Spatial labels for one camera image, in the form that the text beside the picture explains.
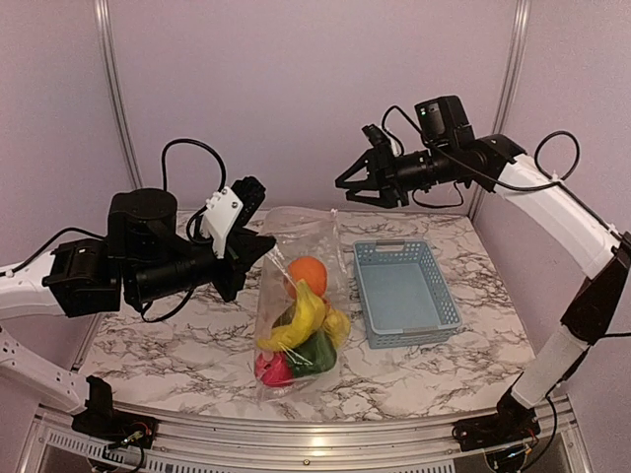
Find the red apple toy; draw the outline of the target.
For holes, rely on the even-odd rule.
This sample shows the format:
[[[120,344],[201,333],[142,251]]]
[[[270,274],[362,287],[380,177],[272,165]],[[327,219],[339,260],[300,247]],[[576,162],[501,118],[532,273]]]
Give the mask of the red apple toy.
[[[293,373],[287,363],[285,354],[274,352],[270,359],[259,354],[254,363],[254,375],[268,387],[285,387],[293,383]]]

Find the green bell pepper toy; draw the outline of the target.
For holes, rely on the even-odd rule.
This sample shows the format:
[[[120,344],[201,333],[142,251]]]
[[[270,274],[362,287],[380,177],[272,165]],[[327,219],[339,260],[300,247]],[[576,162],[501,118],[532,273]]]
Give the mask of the green bell pepper toy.
[[[337,362],[337,351],[323,331],[310,336],[302,345],[285,353],[293,378],[303,378],[330,371]]]

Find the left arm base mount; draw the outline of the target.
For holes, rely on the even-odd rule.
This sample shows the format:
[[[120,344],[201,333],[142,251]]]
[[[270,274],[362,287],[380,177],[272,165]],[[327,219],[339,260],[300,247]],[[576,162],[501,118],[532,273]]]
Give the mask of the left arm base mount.
[[[89,395],[84,409],[73,416],[75,432],[108,441],[108,448],[130,445],[149,449],[154,441],[158,421],[142,414],[113,407],[111,386],[99,377],[87,377]]]

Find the orange toy fruit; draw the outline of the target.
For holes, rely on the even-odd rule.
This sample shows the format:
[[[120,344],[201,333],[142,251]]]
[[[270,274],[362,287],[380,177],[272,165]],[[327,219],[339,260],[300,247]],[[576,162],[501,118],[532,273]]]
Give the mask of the orange toy fruit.
[[[325,294],[328,274],[319,259],[312,256],[296,258],[289,264],[288,272],[295,282],[305,280],[317,296],[322,297]]]

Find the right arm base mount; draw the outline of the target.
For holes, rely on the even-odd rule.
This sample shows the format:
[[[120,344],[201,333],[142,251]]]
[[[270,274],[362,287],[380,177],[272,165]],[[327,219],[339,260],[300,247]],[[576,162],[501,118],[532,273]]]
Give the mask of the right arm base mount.
[[[471,451],[537,437],[540,432],[534,409],[524,407],[509,389],[500,398],[494,414],[456,421],[452,437],[462,451]]]

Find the yellow banana toy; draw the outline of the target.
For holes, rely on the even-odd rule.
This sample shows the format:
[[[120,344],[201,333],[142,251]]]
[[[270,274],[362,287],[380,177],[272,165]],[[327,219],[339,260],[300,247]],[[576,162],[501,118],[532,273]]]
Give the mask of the yellow banana toy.
[[[302,345],[319,330],[326,315],[321,297],[314,294],[305,280],[295,284],[294,316],[288,325],[273,328],[268,338],[259,338],[256,345],[263,351],[284,352]]]

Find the clear zip top bag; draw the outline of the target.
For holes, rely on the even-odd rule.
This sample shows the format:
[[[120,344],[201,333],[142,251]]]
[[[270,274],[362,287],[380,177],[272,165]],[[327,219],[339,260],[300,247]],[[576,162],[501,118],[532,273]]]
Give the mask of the clear zip top bag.
[[[337,372],[351,333],[349,271],[338,213],[278,207],[261,233],[264,256],[253,336],[261,400],[284,397]]]

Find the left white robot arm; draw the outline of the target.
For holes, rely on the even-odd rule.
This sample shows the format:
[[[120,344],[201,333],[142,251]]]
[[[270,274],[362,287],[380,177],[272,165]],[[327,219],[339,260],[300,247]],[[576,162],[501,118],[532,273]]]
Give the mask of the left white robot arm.
[[[76,318],[118,312],[124,305],[145,316],[153,303],[176,293],[178,305],[157,322],[178,314],[194,291],[212,285],[226,302],[244,287],[247,272],[275,244],[247,224],[265,198],[253,176],[230,183],[220,154],[193,138],[168,142],[161,154],[161,175],[168,174],[168,153],[189,145],[217,163],[216,191],[176,231],[177,200],[163,179],[146,187],[115,194],[103,236],[74,229],[78,239],[58,244],[52,236],[33,255],[1,270],[1,317],[30,315]]]

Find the yellow bell pepper toy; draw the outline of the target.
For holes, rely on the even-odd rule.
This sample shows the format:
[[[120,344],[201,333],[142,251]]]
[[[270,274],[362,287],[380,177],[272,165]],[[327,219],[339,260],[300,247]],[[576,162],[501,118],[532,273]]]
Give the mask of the yellow bell pepper toy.
[[[330,307],[324,318],[322,328],[335,348],[341,347],[348,339],[351,321],[348,315]]]

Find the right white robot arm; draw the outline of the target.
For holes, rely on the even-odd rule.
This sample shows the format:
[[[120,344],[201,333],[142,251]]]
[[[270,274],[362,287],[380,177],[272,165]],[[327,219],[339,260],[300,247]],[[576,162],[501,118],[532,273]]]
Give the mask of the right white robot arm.
[[[579,292],[534,361],[505,392],[496,412],[459,422],[459,437],[477,433],[508,441],[534,415],[535,406],[568,379],[599,340],[609,337],[630,272],[630,236],[591,210],[565,184],[545,172],[537,157],[502,134],[478,138],[457,96],[415,106],[411,125],[424,150],[397,155],[384,125],[362,131],[368,151],[335,180],[349,201],[386,209],[406,206],[415,190],[443,183],[477,183],[521,209],[556,239],[586,276]]]

